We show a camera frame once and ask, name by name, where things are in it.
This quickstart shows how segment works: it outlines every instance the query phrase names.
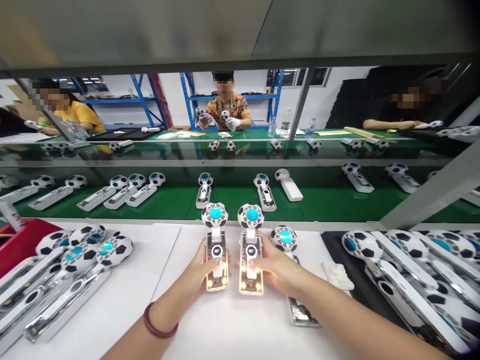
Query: hand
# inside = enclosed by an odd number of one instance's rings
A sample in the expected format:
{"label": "hand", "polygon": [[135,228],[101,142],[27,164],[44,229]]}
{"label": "hand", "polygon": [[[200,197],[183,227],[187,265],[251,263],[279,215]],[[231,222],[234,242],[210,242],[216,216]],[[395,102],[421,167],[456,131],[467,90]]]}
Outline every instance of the hand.
{"label": "hand", "polygon": [[406,130],[406,129],[414,128],[417,125],[421,125],[421,124],[423,124],[423,122],[409,120],[409,121],[398,122],[398,125],[396,127],[397,129]]}
{"label": "hand", "polygon": [[60,135],[59,131],[54,127],[41,127],[38,130],[39,133],[47,136],[58,136]]}
{"label": "hand", "polygon": [[198,118],[198,121],[205,127],[207,127],[213,120],[213,116],[209,113],[205,113],[203,116]]}
{"label": "hand", "polygon": [[234,117],[229,117],[225,124],[231,131],[235,131],[237,128],[242,126],[240,119]]}
{"label": "hand", "polygon": [[[219,265],[219,262],[221,262],[221,259],[219,258],[213,258],[206,261],[207,247],[205,246],[205,241],[206,238],[204,237],[198,246],[198,251],[195,256],[180,277],[172,285],[172,288],[175,288],[176,291],[181,294],[180,298],[181,301],[184,302],[183,305],[185,307],[189,307],[200,297],[201,294],[203,294],[207,287],[205,277]],[[228,273],[230,274],[229,252],[227,253],[227,256],[229,266]]]}
{"label": "hand", "polygon": [[293,259],[277,249],[270,237],[258,231],[261,236],[262,256],[251,260],[256,268],[263,270],[263,278],[277,290],[291,298],[299,298],[301,283],[308,273]]}

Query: digital display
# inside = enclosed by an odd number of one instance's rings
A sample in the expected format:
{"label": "digital display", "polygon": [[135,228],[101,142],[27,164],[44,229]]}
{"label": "digital display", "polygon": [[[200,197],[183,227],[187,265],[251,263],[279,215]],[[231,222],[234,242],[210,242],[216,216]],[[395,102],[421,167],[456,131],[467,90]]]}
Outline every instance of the digital display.
{"label": "digital display", "polygon": [[253,246],[250,246],[247,250],[246,253],[248,256],[254,257],[257,254],[257,249],[255,249]]}
{"label": "digital display", "polygon": [[215,246],[211,252],[213,256],[218,257],[222,253],[222,248],[220,246]]}

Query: black shirt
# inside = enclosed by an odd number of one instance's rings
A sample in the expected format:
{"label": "black shirt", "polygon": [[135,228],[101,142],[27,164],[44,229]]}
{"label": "black shirt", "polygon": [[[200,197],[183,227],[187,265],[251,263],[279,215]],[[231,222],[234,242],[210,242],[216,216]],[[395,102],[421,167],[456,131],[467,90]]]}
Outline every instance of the black shirt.
{"label": "black shirt", "polygon": [[[384,121],[384,122],[400,122],[409,120],[418,120],[419,113],[422,109],[412,108],[403,109],[398,108],[396,102],[392,102],[392,97],[382,97],[377,100],[372,100],[367,107],[363,121],[368,119]],[[358,127],[363,127],[363,121],[358,124]]]}

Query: window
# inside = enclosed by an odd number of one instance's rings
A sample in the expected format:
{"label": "window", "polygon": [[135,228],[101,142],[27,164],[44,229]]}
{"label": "window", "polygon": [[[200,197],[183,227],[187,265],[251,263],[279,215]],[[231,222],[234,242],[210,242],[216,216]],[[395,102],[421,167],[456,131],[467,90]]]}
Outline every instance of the window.
{"label": "window", "polygon": [[[325,87],[329,78],[331,67],[316,67],[313,78],[311,79],[310,86]],[[266,76],[266,87],[272,86],[272,80],[276,70],[268,70]],[[282,87],[301,87],[304,83],[305,73],[307,69],[305,67],[285,69],[283,72],[283,84]],[[278,78],[276,79],[275,86],[279,85]]]}
{"label": "window", "polygon": [[101,76],[76,76],[76,77],[52,77],[53,81],[60,82],[66,85],[72,93],[77,93],[79,89],[75,86],[74,80],[77,82],[78,87],[84,94],[88,93],[101,93],[108,92],[109,88],[105,84],[105,81]]}

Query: water bottle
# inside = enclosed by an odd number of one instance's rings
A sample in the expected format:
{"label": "water bottle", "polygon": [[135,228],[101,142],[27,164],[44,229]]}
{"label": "water bottle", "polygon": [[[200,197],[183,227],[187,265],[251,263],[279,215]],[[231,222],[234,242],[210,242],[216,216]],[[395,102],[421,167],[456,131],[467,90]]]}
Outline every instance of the water bottle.
{"label": "water bottle", "polygon": [[312,117],[310,120],[310,124],[308,124],[308,128],[305,130],[305,137],[306,138],[311,138],[314,130],[315,130],[315,125],[317,123],[317,119],[315,117]]}
{"label": "water bottle", "polygon": [[285,116],[283,117],[283,121],[281,122],[280,127],[280,137],[286,139],[289,137],[289,130],[290,130],[290,122],[292,121],[292,109],[288,108],[286,110]]}
{"label": "water bottle", "polygon": [[270,138],[273,138],[277,133],[275,132],[277,130],[277,117],[273,116],[271,118],[270,126],[268,127],[268,136]]}

